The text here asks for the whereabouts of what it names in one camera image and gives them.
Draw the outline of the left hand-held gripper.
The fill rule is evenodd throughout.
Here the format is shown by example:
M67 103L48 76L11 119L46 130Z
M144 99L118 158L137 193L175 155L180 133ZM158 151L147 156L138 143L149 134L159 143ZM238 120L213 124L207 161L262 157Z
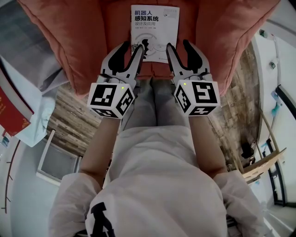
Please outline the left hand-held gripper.
M91 84L87 107L101 117L122 119L135 99L133 89L141 70L144 47L137 46L125 68L124 57L129 45L124 41L104 58L100 71L103 75Z

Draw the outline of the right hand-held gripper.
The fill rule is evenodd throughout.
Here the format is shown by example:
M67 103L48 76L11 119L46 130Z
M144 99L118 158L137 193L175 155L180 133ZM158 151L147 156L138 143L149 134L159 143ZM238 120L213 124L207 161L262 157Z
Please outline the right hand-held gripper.
M175 76L174 97L185 116L207 116L221 105L218 84L212 80L210 64L204 53L187 39L183 40L183 46L187 66L182 64L171 43L166 46L169 68Z

